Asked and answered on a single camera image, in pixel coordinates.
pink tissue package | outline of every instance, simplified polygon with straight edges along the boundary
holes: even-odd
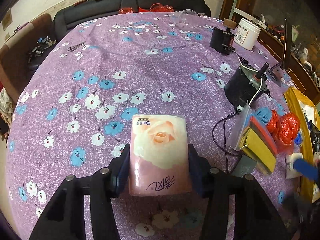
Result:
[[[190,191],[185,119],[172,115],[134,115],[129,193],[158,196]]]

black cable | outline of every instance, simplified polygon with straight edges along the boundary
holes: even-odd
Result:
[[[225,153],[225,157],[226,157],[226,172],[229,173],[229,165],[228,165],[228,156],[227,154],[233,156],[233,157],[240,157],[241,155],[238,155],[238,154],[233,154],[233,153],[230,153],[227,151],[227,147],[226,147],[226,128],[225,128],[225,124],[226,124],[226,121],[228,119],[231,119],[232,117],[234,117],[236,114],[239,114],[239,111],[237,112],[233,112],[231,114],[229,114],[226,118],[223,118],[221,120],[219,120],[215,126],[213,127],[212,129],[212,139],[214,141],[214,143]],[[222,148],[216,141],[215,137],[214,137],[214,129],[217,127],[217,125],[219,123],[223,122],[223,137],[224,137],[224,148]]]

white wire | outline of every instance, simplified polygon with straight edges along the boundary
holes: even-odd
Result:
[[[248,67],[244,66],[244,65],[242,64],[242,62],[241,62],[241,60],[240,60],[239,57],[238,57],[238,59],[239,59],[240,65],[241,65],[243,68],[246,68],[246,69],[248,69],[248,70],[251,70],[251,71],[254,71],[254,72],[258,73],[258,71],[256,71],[255,69],[248,68]],[[254,98],[259,94],[259,92],[260,92],[260,90],[261,90],[261,88],[262,88],[262,77],[260,78],[260,80],[261,80],[261,82],[260,82],[260,87],[259,87],[258,91],[254,94],[254,96],[251,98],[251,100],[250,100],[250,102],[249,102],[249,106],[251,105],[251,103],[252,103],[252,101],[254,100]]]

floral tablecloth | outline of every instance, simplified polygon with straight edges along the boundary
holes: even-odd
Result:
[[[68,174],[83,177],[108,166],[130,143],[134,114],[183,115],[189,143],[212,166],[225,170],[224,154],[211,138],[214,124],[233,112],[224,86],[239,65],[209,47],[220,21],[202,16],[192,32],[172,24],[170,14],[116,15],[82,23],[49,54],[20,95],[8,139],[7,189],[22,240],[29,238],[42,210]],[[86,41],[74,52],[68,48]],[[259,43],[252,51],[234,43],[238,54],[260,68],[277,61]],[[293,85],[282,73],[282,87],[267,81],[271,97],[252,107],[288,111],[282,93]],[[227,123],[230,133],[235,120]],[[222,127],[217,128],[222,144]],[[230,158],[230,168],[236,160]],[[274,173],[253,175],[279,208],[285,162]],[[121,239],[198,239],[207,200],[196,193],[133,197],[128,189],[113,199]],[[87,239],[92,239],[89,198],[85,199]],[[232,239],[234,203],[228,239]]]

screw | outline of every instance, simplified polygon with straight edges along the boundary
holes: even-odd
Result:
[[[218,168],[215,168],[215,167],[212,167],[212,168],[210,168],[210,173],[212,173],[212,174],[218,174],[218,173],[219,173],[219,169],[218,169]]]
[[[246,174],[244,176],[247,180],[253,180],[254,179],[254,176],[252,176],[251,174]]]
[[[75,178],[72,174],[66,176],[66,181],[72,181]]]
[[[108,168],[102,168],[101,170],[100,170],[100,173],[101,174],[107,174],[109,172],[109,169]]]

